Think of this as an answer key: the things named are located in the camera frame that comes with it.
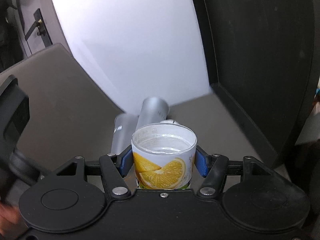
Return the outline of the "person's left hand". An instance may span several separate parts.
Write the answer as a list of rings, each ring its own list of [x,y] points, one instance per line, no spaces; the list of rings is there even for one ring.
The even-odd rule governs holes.
[[[16,207],[1,203],[1,232],[10,231],[20,220],[20,213]]]

